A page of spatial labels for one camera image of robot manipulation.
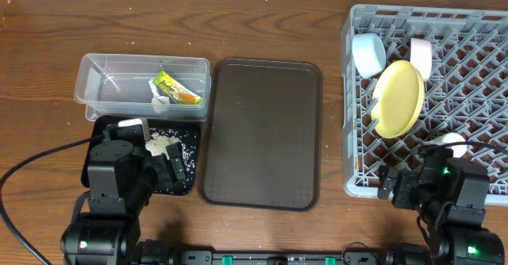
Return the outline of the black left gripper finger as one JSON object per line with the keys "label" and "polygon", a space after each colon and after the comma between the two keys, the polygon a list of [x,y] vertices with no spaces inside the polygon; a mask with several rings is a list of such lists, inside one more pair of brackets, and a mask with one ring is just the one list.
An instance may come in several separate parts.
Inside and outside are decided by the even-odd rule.
{"label": "black left gripper finger", "polygon": [[172,172],[176,182],[187,180],[186,167],[183,161],[183,146],[181,142],[170,144],[166,147],[167,156],[171,163]]}
{"label": "black left gripper finger", "polygon": [[152,157],[153,169],[157,175],[157,190],[165,190],[170,187],[171,176],[167,167],[167,158],[164,154]]}

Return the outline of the white tissue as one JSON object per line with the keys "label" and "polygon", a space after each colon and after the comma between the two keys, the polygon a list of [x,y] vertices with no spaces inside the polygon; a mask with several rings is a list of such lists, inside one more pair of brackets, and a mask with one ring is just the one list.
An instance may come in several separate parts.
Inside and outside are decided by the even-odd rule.
{"label": "white tissue", "polygon": [[159,94],[157,86],[153,83],[153,79],[148,81],[148,85],[152,92],[152,108],[156,113],[163,113],[169,109],[170,98]]}

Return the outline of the green snack wrapper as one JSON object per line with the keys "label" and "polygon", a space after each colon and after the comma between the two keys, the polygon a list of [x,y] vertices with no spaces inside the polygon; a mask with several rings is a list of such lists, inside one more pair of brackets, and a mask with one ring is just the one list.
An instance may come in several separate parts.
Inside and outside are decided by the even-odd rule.
{"label": "green snack wrapper", "polygon": [[201,96],[187,89],[184,85],[172,78],[166,71],[161,71],[153,79],[153,83],[179,104],[199,105],[202,102]]}

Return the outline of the small white cup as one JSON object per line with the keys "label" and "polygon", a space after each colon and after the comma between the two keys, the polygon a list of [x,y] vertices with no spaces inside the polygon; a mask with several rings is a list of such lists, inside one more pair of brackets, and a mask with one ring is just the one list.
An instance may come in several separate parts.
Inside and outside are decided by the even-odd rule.
{"label": "small white cup", "polygon": [[[460,134],[458,134],[456,132],[450,132],[450,133],[446,133],[444,135],[438,136],[438,137],[428,141],[427,144],[442,145],[442,144],[452,144],[452,143],[465,142],[465,141],[466,140]],[[454,158],[460,158],[466,153],[468,146],[465,144],[459,144],[459,145],[451,146],[450,149],[453,150],[453,157]]]}

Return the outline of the yellow plate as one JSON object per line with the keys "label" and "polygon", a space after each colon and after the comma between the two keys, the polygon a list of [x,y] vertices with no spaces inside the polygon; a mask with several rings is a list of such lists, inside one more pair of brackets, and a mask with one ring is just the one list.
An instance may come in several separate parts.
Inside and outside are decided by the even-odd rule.
{"label": "yellow plate", "polygon": [[376,104],[371,119],[378,120],[375,131],[382,138],[407,133],[423,107],[424,81],[417,68],[406,60],[392,63],[379,77],[372,98]]}

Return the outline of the blue bowl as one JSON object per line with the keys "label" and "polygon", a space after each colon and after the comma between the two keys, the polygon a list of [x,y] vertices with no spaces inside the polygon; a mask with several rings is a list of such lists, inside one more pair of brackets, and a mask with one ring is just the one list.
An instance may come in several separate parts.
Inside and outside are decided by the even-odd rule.
{"label": "blue bowl", "polygon": [[374,33],[356,34],[352,38],[352,58],[360,76],[369,79],[386,67],[386,51]]}

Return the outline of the white pink rice bowl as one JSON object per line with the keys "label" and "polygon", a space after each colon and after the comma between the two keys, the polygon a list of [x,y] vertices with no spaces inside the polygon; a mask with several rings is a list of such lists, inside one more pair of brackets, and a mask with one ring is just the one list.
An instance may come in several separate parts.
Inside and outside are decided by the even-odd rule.
{"label": "white pink rice bowl", "polygon": [[412,38],[410,40],[410,62],[419,71],[424,81],[432,74],[432,45],[428,40]]}

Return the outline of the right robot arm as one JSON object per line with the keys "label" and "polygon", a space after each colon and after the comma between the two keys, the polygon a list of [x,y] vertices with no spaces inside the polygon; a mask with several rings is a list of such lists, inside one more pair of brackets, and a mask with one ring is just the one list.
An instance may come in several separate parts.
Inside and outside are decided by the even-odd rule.
{"label": "right robot arm", "polygon": [[491,265],[505,262],[501,238],[483,227],[490,181],[485,167],[448,147],[422,151],[417,170],[380,168],[378,197],[418,213],[425,245],[390,246],[381,264]]}

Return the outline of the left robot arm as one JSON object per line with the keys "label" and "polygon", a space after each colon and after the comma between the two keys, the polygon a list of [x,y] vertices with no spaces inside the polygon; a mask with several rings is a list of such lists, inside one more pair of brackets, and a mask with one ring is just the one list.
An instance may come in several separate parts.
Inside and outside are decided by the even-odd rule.
{"label": "left robot arm", "polygon": [[146,119],[109,124],[88,153],[88,187],[75,203],[60,247],[66,264],[178,264],[163,241],[140,240],[139,216],[152,194],[186,180],[183,146],[154,156]]}

